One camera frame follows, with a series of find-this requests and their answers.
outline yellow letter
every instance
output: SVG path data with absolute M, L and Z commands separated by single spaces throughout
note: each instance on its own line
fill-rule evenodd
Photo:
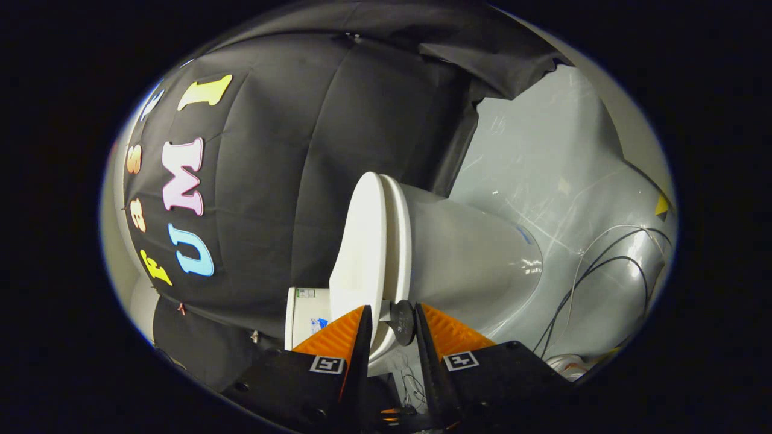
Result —
M 148 258 L 147 253 L 145 253 L 144 250 L 140 250 L 140 255 L 142 256 L 142 260 L 145 262 L 145 266 L 147 267 L 147 271 L 150 273 L 151 277 L 163 280 L 164 282 L 168 283 L 170 287 L 174 286 L 171 284 L 171 280 L 169 280 L 169 276 L 167 276 L 164 267 L 158 266 L 155 261 Z
M 220 80 L 212 81 L 210 83 L 198 84 L 198 81 L 194 81 L 182 95 L 182 98 L 180 98 L 180 103 L 177 105 L 177 111 L 180 111 L 188 104 L 193 103 L 209 103 L 210 106 L 219 103 L 222 94 L 225 93 L 225 88 L 228 87 L 231 80 L 233 80 L 233 76 L 228 74 Z

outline blue letter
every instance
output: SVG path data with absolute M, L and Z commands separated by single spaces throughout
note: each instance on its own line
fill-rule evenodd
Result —
M 202 276 L 211 276 L 215 273 L 215 264 L 212 262 L 212 255 L 209 254 L 209 250 L 200 238 L 194 233 L 181 231 L 175 229 L 174 226 L 169 223 L 169 238 L 171 242 L 176 246 L 178 242 L 184 242 L 190 244 L 198 250 L 198 255 L 201 259 L 188 258 L 183 256 L 182 253 L 177 251 L 177 262 L 180 263 L 180 267 L 186 273 L 196 273 Z

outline black fabric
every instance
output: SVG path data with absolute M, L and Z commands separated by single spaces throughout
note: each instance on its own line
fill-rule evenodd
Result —
M 525 26 L 474 1 L 300 2 L 245 23 L 209 49 L 297 29 L 360 34 L 443 59 L 480 78 L 486 97 L 509 100 L 554 70 L 556 60 L 571 64 Z
M 141 170 L 124 173 L 137 254 L 172 282 L 151 277 L 157 290 L 210 320 L 281 339 L 287 288 L 327 286 L 359 177 L 376 171 L 448 195 L 476 104 L 515 97 L 561 58 L 506 20 L 437 2 L 311 2 L 248 23 L 167 74 L 132 134 Z M 225 74 L 232 82 L 215 106 L 178 110 L 191 83 Z M 197 137 L 201 216 L 167 210 L 161 195 L 172 179 L 164 143 Z M 146 232 L 131 221 L 138 198 Z M 178 253 L 198 253 L 173 245 L 169 224 L 207 246 L 212 276 L 181 269 Z
M 204 317 L 177 311 L 163 297 L 153 318 L 153 337 L 165 355 L 194 378 L 222 392 L 252 365 L 266 346 L 255 344 L 252 331 L 230 327 Z

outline black disc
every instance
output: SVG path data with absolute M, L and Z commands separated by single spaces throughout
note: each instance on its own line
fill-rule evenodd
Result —
M 408 346 L 415 336 L 415 319 L 410 302 L 400 300 L 398 303 L 391 303 L 391 320 L 386 324 L 394 331 L 397 342 L 403 347 Z

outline toilet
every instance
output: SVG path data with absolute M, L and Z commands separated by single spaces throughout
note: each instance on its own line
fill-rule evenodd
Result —
M 399 346 L 385 322 L 399 300 L 426 303 L 478 331 L 490 328 L 526 303 L 541 260 L 525 228 L 365 173 L 351 196 L 329 289 L 289 289 L 285 349 L 369 304 L 373 366 Z

